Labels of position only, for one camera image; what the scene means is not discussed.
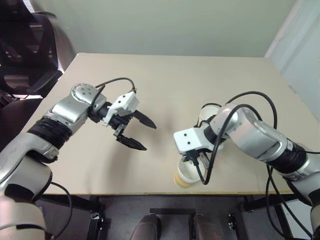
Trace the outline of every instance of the chair backrest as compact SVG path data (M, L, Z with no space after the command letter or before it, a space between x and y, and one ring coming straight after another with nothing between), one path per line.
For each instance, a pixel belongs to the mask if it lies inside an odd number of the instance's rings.
M0 21L27 22L32 18L22 0L0 0Z
M0 0L0 65L58 69L55 36L49 19L31 14L21 2ZM3 16L2 7L7 9Z

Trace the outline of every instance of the black office chair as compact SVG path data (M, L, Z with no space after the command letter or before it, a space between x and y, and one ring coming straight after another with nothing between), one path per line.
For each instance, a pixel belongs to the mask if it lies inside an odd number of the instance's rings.
M22 0L0 0L0 88L46 97L62 75L52 25Z
M20 133L41 101L17 100L0 109L0 152Z

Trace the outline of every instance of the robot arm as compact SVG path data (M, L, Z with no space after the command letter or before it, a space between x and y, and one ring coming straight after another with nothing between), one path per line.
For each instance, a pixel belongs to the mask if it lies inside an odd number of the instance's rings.
M136 110L138 103L134 91L119 96L112 104L94 86L77 84L27 132L13 139L0 152L0 239L45 238L42 212L33 203L51 183L52 172L46 164L58 159L59 149L87 118L111 126L116 140L129 148L147 150L123 135L132 118L156 128Z
M201 126L174 133L179 152L197 165L209 161L205 152L212 152L220 131L236 104L228 103ZM238 109L230 118L223 139L230 138L244 153L278 171L292 191L313 208L311 223L314 232L320 229L320 157L292 142L282 133L258 119L251 109Z

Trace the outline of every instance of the metal table frame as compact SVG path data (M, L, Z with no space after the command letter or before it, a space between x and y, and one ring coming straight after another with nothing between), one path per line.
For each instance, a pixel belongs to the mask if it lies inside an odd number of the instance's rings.
M191 194L177 194L173 196L180 196L180 197L188 197L195 195ZM248 240L248 235L246 232L245 224L243 222L243 218L241 212L250 212L258 209L262 209L266 207L266 198L261 197L259 199L254 199L253 195L228 195L228 194L219 194L214 195L215 197L242 197L243 202L239 205L238 209L234 212L231 212L228 215L229 219L229 227L235 231L238 240ZM91 220L88 227L87 233L87 240L97 240L99 236L100 230L103 229L103 222L104 222L104 210L105 205L100 202L99 195L91 195L89 200L72 195L72 205L75 209L84 210L92 213ZM294 194L285 194L283 198L286 201L296 200L297 197ZM44 194L41 197L41 200L62 205L62 206L69 206L69 200L66 195L49 195ZM281 207L281 201L276 195L269 196L269 206L274 207L276 215L278 217L281 229L286 236L292 237L292 233L290 230L290 226L287 222L286 216L284 211ZM196 214L195 210L190 212L191 209L178 209L178 208L152 208L150 212L158 213L161 211L161 214L187 214L192 216ZM192 222L189 226L190 229L190 239L192 239Z

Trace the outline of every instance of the white wall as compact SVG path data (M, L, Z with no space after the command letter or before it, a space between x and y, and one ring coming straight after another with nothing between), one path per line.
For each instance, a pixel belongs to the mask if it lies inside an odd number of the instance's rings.
M288 21L283 23L283 28L278 32L266 57L270 57L287 83L320 122L320 0L297 0L291 13L287 18ZM308 126L304 126L303 123L297 126L297 128L305 127ZM311 207L300 201L293 201L288 205L312 232ZM283 210L292 235L295 238L308 239L308 235L288 211L285 208Z
M75 53L263 57L295 0L31 0Z
M298 4L270 58L320 122L320 0Z

